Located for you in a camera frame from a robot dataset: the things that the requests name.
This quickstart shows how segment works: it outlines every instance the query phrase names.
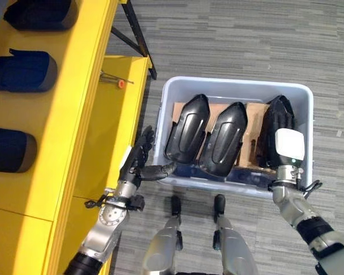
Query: robotic hand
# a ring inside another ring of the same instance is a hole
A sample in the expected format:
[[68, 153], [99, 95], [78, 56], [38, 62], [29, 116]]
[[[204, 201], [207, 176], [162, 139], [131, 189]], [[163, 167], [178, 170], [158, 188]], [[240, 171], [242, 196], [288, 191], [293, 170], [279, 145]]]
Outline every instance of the robotic hand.
[[88, 201], [87, 208], [100, 207], [98, 220], [88, 232], [78, 252], [64, 274], [97, 275], [114, 250], [130, 210], [142, 211], [144, 199], [135, 195], [142, 180], [158, 180], [170, 175], [175, 163], [165, 166], [145, 166], [154, 141], [154, 131], [148, 126], [131, 149], [120, 170], [116, 190], [106, 188], [97, 202]]
[[283, 218], [298, 231], [318, 260], [320, 275], [344, 275], [344, 236], [335, 231], [306, 201], [321, 186], [315, 181], [300, 186], [300, 165], [304, 158], [304, 140], [300, 132], [281, 128], [275, 133], [276, 178], [270, 189]]

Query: black plastic part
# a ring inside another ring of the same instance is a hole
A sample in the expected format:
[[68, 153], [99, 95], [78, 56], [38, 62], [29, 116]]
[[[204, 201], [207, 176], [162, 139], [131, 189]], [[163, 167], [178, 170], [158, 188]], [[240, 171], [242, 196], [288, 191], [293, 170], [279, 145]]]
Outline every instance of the black plastic part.
[[0, 128], [0, 172], [25, 172], [36, 153], [37, 143], [32, 135]]
[[148, 153], [152, 148], [153, 141], [154, 131], [151, 126], [148, 126], [144, 129], [128, 154], [125, 164], [120, 169], [119, 180], [131, 182], [139, 188], [142, 182], [142, 177], [139, 172], [140, 169], [144, 168], [148, 160]]
[[310, 244], [310, 242], [322, 234], [334, 231], [334, 229], [321, 217], [314, 217], [301, 221], [296, 229], [307, 244]]
[[145, 206], [144, 197], [141, 195], [132, 196], [126, 204], [129, 211], [143, 211]]
[[295, 128], [295, 117], [291, 103], [285, 96], [277, 96], [270, 102], [267, 109], [260, 136], [257, 140], [257, 160], [260, 167], [269, 167], [273, 170], [281, 165], [293, 165], [299, 167], [300, 160], [292, 162], [291, 158], [280, 156], [275, 148], [275, 132], [278, 129]]
[[165, 177], [171, 175], [173, 171], [176, 169], [177, 164], [176, 162], [172, 162], [167, 165], [150, 165], [145, 166], [142, 169], [140, 169], [140, 177], [142, 180], [159, 180], [164, 179]]
[[320, 260], [343, 248], [344, 246], [341, 243], [334, 243], [333, 245], [328, 246], [327, 248], [325, 248], [324, 250], [320, 252], [316, 251], [315, 249], [311, 249], [311, 253], [314, 255], [314, 257], [317, 260]]
[[105, 201], [106, 199], [107, 199], [107, 195], [102, 194], [102, 195], [99, 197], [98, 201], [90, 200], [90, 201], [84, 202], [85, 208], [90, 209], [90, 208], [94, 208], [94, 207], [96, 207], [96, 206], [97, 206], [97, 207], [101, 207], [102, 204], [104, 203], [104, 201]]
[[220, 245], [220, 231], [219, 230], [214, 231], [213, 249], [214, 250], [220, 250], [221, 249], [221, 245]]
[[273, 191], [273, 187], [276, 187], [276, 186], [284, 186], [284, 187], [288, 187], [288, 188], [293, 188], [293, 189], [297, 189], [297, 185], [296, 184], [293, 184], [293, 183], [290, 183], [290, 182], [272, 182], [268, 185], [268, 191]]
[[67, 30], [76, 22], [75, 0], [18, 0], [4, 14], [17, 30]]
[[327, 275], [327, 273], [325, 272], [325, 270], [323, 270], [322, 266], [320, 265], [320, 263], [318, 263], [316, 266], [315, 266], [315, 269], [317, 271], [317, 274], [319, 275]]
[[47, 52], [10, 49], [0, 56], [0, 91], [46, 92], [56, 82], [57, 65]]
[[307, 199], [313, 191], [317, 190], [321, 186], [322, 186], [322, 182], [317, 179], [313, 181], [311, 185], [307, 186], [306, 188], [301, 188], [300, 190], [302, 192], [305, 192], [304, 198]]
[[102, 264], [103, 264], [102, 262], [78, 252], [69, 263], [64, 274], [65, 275], [98, 275], [102, 267]]
[[171, 197], [171, 210], [172, 216], [181, 214], [181, 200], [176, 195]]
[[173, 174], [185, 178], [209, 179], [215, 182], [238, 182], [250, 184], [264, 190], [267, 190], [268, 186], [273, 182], [273, 180], [276, 180], [275, 174], [263, 174], [260, 170], [251, 170], [238, 166], [234, 167], [227, 177], [214, 176], [202, 171], [199, 166], [188, 166], [184, 164], [177, 165], [177, 168]]
[[181, 251], [183, 249], [183, 240], [181, 231], [177, 231], [177, 240], [176, 240], [176, 250]]
[[214, 222], [217, 222], [219, 215], [224, 215], [225, 209], [225, 197], [222, 194], [218, 194], [214, 198]]
[[221, 112], [212, 133], [208, 133], [199, 165], [205, 172], [227, 176], [242, 147], [242, 137], [247, 127], [245, 105], [235, 102]]
[[192, 163], [204, 141], [209, 117], [209, 103], [205, 95], [197, 95], [186, 103], [178, 123], [172, 125], [165, 149], [166, 157], [174, 162]]

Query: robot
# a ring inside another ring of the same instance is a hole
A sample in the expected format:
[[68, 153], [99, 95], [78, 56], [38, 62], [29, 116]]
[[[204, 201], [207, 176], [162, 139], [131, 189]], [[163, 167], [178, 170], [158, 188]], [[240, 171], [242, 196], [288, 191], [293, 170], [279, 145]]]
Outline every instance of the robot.
[[[107, 188], [97, 202], [89, 201], [85, 204], [87, 208], [100, 207], [98, 220], [83, 240], [64, 274], [99, 274], [129, 220], [128, 212], [142, 211], [144, 208], [143, 197], [135, 195], [141, 182], [162, 179], [173, 173], [175, 163], [145, 166], [153, 141], [154, 132], [149, 126], [143, 131], [121, 168], [116, 190]], [[344, 236], [335, 231], [306, 200], [320, 183], [316, 181], [308, 188], [302, 188], [300, 185], [300, 165], [304, 158], [303, 135], [292, 129], [278, 129], [275, 132], [275, 150], [276, 180], [269, 188], [273, 194], [273, 202], [278, 206], [282, 217], [298, 231], [317, 259], [317, 273], [344, 275]], [[214, 232], [213, 247], [221, 251], [223, 275], [256, 275], [259, 272], [255, 260], [243, 237], [224, 217], [224, 207], [224, 196], [217, 195], [214, 200], [214, 221], [217, 229]], [[179, 230], [181, 202], [176, 196], [171, 199], [171, 210], [171, 218], [154, 236], [146, 252], [141, 267], [142, 275], [176, 274], [175, 251], [183, 247]]]

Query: gray carpet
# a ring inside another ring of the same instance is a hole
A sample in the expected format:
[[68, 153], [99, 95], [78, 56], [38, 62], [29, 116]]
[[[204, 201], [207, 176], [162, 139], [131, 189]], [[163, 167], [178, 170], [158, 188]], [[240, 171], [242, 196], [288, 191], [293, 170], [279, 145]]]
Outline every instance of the gray carpet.
[[[142, 123], [157, 120], [164, 83], [173, 76], [221, 77], [301, 83], [314, 93], [314, 179], [324, 186], [313, 204], [344, 234], [344, 0], [134, 1], [158, 79], [144, 97]], [[121, 7], [117, 28], [132, 33]], [[109, 53], [135, 55], [111, 36]], [[146, 182], [143, 213], [131, 213], [114, 275], [139, 274], [153, 235], [169, 214], [166, 197], [183, 199], [185, 248], [176, 270], [222, 273], [212, 249], [214, 192], [173, 190]], [[260, 274], [316, 274], [316, 261], [270, 200], [225, 194], [226, 214], [247, 241]]]

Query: black molded cover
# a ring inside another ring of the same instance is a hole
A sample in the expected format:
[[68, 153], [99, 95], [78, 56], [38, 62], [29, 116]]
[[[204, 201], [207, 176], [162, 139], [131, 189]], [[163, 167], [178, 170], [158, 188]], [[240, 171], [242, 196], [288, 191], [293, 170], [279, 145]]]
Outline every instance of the black molded cover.
[[17, 30], [66, 30], [76, 22], [75, 0], [18, 0], [4, 14]]
[[210, 117], [208, 98], [197, 95], [182, 108], [178, 123], [173, 123], [165, 155], [174, 162], [192, 163], [205, 137]]
[[0, 128], [0, 172], [25, 172], [36, 153], [37, 143], [32, 135]]
[[0, 91], [45, 92], [57, 77], [55, 60], [47, 52], [10, 49], [0, 56]]
[[275, 132], [281, 128], [295, 128], [293, 109], [290, 101], [285, 96], [274, 98], [264, 115], [263, 126], [257, 140], [256, 155], [260, 167], [277, 169], [280, 165], [294, 165], [292, 159], [280, 156], [276, 152]]
[[241, 102], [220, 113], [212, 133], [208, 133], [199, 159], [200, 168], [216, 176], [227, 176], [242, 146], [247, 114]]

